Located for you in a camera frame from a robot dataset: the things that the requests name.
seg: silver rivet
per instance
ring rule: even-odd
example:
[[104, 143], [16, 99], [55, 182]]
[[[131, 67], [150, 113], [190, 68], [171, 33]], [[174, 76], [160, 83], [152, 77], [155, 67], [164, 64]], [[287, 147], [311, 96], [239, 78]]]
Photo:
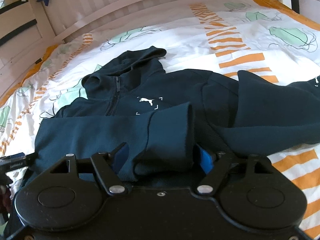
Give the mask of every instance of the silver rivet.
[[200, 194], [208, 194], [213, 191], [213, 187], [211, 187], [209, 185], [200, 185], [199, 187], [197, 187], [197, 191]]
[[125, 187], [121, 185], [114, 185], [109, 188], [109, 191], [113, 194], [120, 194], [125, 191]]
[[165, 196], [165, 192], [159, 192], [159, 193], [157, 193], [157, 196], [164, 197]]
[[24, 240], [34, 240], [34, 237], [33, 236], [25, 236]]

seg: zipper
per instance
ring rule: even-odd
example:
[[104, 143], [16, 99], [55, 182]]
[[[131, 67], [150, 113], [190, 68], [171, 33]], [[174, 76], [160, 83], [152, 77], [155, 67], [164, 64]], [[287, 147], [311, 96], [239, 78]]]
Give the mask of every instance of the zipper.
[[113, 111], [116, 108], [116, 105], [120, 96], [120, 88], [121, 88], [120, 77], [116, 77], [116, 93], [112, 98], [110, 110], [108, 111], [107, 115], [112, 115]]

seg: hood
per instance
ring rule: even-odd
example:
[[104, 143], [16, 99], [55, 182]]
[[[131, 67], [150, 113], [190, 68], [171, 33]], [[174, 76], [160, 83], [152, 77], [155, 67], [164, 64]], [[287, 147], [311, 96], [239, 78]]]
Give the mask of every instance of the hood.
[[116, 77], [118, 77], [121, 91], [130, 91], [149, 76], [165, 73], [158, 58], [166, 53], [165, 49], [154, 46], [137, 51], [128, 50], [98, 71], [85, 76], [82, 79], [82, 86], [88, 98], [108, 99], [116, 92]]

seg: white puma logo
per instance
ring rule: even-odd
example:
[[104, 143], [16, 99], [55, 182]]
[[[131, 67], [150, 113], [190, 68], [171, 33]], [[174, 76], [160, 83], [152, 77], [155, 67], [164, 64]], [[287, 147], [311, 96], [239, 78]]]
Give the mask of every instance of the white puma logo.
[[139, 102], [149, 102], [151, 106], [153, 106], [153, 101], [154, 99], [146, 99], [146, 98], [141, 98]]

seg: bed sheet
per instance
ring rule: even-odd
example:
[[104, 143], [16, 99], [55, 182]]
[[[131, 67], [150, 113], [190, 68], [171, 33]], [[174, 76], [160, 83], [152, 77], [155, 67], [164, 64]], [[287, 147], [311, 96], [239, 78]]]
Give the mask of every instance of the bed sheet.
[[[139, 19], [137, 29], [120, 33], [123, 26], [87, 33], [57, 47], [0, 108], [0, 153], [32, 153], [41, 121], [75, 98], [86, 98], [81, 79], [127, 50], [165, 48], [167, 54], [160, 61], [167, 73], [193, 68], [237, 79], [238, 70], [248, 70], [276, 85], [320, 75], [320, 25], [276, 0], [206, 1], [167, 13], [183, 19], [145, 26], [152, 17], [148, 15]], [[299, 145], [269, 158], [305, 193], [308, 209], [300, 227], [316, 239], [320, 236], [320, 144]], [[9, 173], [13, 193], [24, 171]]]

